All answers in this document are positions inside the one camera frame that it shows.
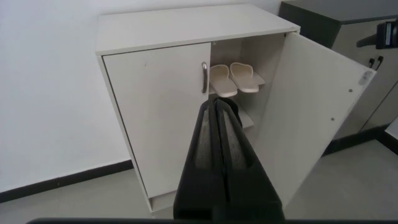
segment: black handle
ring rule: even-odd
[[[372,68],[374,65],[374,58],[369,59],[369,68]]]
[[[383,57],[383,56],[379,56],[379,57],[377,58],[377,61],[379,62],[379,65],[377,66],[376,71],[379,69],[381,63],[383,63],[383,60],[384,60],[384,57]]]

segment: floor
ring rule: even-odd
[[[398,156],[371,141],[323,157],[285,208],[288,219],[398,219]],[[0,203],[0,223],[37,217],[171,218],[149,213],[133,170]]]

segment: white cabinet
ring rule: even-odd
[[[286,206],[375,73],[299,29],[244,4],[100,17],[99,65],[151,210],[173,203],[209,97],[202,63],[231,61],[252,65],[265,82],[234,100]]]

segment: slipper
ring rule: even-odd
[[[210,85],[220,97],[231,97],[238,93],[235,83],[229,78],[229,68],[226,65],[210,67]]]
[[[253,68],[250,65],[234,62],[229,66],[231,79],[244,93],[257,93],[259,85],[253,80]]]

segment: gray cabinet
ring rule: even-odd
[[[358,134],[389,124],[397,116],[398,95],[392,91],[398,82],[398,49],[357,48],[356,42],[376,33],[379,23],[398,17],[395,0],[306,0],[284,1],[279,16],[301,26],[300,33],[358,63],[369,66],[382,61],[377,74],[360,97],[334,139]]]

